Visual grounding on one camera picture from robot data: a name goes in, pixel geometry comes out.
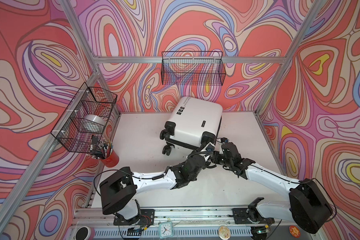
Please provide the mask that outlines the black suitcase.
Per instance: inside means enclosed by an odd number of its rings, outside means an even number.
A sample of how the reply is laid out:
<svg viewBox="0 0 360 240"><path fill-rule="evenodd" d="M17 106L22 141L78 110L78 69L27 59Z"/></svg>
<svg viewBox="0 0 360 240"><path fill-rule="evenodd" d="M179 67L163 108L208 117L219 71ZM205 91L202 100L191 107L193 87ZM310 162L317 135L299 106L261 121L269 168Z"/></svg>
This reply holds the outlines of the black suitcase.
<svg viewBox="0 0 360 240"><path fill-rule="evenodd" d="M214 144L222 113L220 104L193 97L181 98L160 133L160 139L166 141L162 154L170 155L175 146L196 151L206 144Z"/></svg>

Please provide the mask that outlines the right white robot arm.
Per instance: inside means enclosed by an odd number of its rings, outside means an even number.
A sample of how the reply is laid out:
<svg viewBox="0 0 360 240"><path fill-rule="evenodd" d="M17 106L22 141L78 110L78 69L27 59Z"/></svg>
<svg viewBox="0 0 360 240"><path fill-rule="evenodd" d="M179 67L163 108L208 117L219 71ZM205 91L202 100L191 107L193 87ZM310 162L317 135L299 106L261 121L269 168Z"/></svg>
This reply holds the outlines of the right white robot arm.
<svg viewBox="0 0 360 240"><path fill-rule="evenodd" d="M209 160L233 172L238 178L261 184L284 198L284 201L266 201L258 197L250 203L246 215L254 223L268 218L286 220L315 234L333 214L330 204L313 180L292 179L266 169L254 160L242 158L233 143L222 144Z"/></svg>

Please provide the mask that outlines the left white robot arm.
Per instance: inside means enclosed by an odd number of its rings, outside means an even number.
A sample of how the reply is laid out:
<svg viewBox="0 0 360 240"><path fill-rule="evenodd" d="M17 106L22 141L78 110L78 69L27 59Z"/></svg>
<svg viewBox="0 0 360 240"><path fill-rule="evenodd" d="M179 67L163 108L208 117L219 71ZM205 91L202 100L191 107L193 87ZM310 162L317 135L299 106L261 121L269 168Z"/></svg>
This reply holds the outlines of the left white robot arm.
<svg viewBox="0 0 360 240"><path fill-rule="evenodd" d="M153 190L173 190L196 181L201 170L209 166L212 152L191 153L175 166L168 166L157 173L132 172L130 167L114 170L114 173L99 184L103 215L119 214L126 220L140 214L139 204L133 197Z"/></svg>

